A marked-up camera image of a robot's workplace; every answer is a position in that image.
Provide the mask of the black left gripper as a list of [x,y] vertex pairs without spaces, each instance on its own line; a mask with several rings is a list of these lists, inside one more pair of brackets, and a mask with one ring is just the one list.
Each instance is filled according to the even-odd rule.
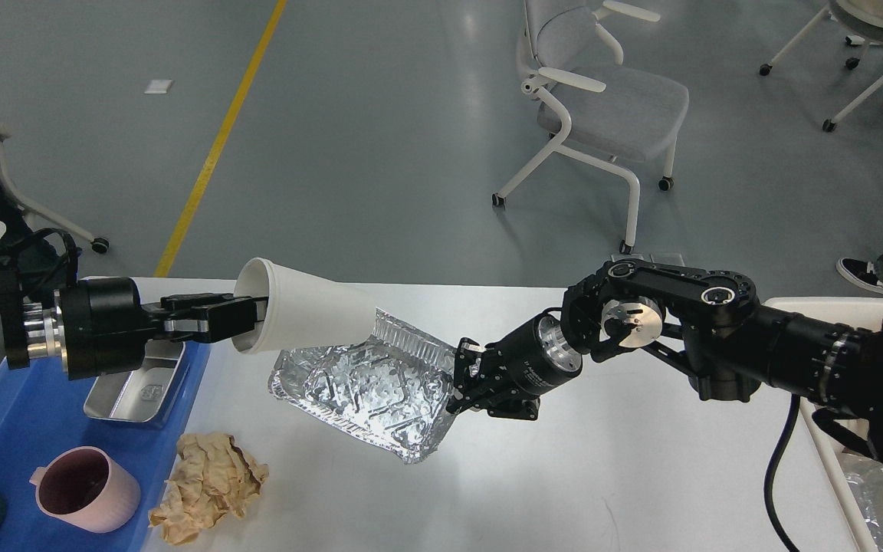
[[69,380],[137,370],[151,340],[216,343],[252,332],[267,298],[234,294],[172,294],[144,310],[130,278],[77,281],[53,293],[50,308],[24,308],[24,360],[59,357]]

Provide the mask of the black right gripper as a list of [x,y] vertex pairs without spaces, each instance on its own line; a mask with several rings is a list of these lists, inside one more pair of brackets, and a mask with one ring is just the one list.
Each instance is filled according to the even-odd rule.
[[582,372],[583,356],[564,337],[560,319],[540,312],[501,341],[480,345],[464,337],[455,351],[453,383],[463,384],[445,406],[491,417],[535,422],[540,400]]

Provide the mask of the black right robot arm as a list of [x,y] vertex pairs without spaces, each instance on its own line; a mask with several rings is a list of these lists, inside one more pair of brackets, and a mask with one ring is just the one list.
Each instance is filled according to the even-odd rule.
[[637,349],[686,375],[700,399],[745,403],[761,384],[791,394],[763,480],[789,550],[772,492],[801,399],[817,405],[812,420],[827,436],[883,464],[883,318],[876,332],[828,323],[761,304],[743,274],[635,258],[604,263],[501,341],[461,340],[446,411],[534,420],[542,395],[578,377],[584,356],[602,363]]

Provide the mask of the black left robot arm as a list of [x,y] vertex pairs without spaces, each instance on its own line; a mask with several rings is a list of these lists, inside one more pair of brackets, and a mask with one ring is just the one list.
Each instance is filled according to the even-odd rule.
[[[64,286],[52,307],[28,303],[18,255],[36,238],[56,233]],[[260,294],[173,294],[157,303],[141,301],[130,278],[78,279],[80,249],[64,230],[42,229],[0,252],[0,319],[8,366],[60,357],[70,380],[128,373],[143,365],[150,341],[216,343],[248,334],[266,318]]]

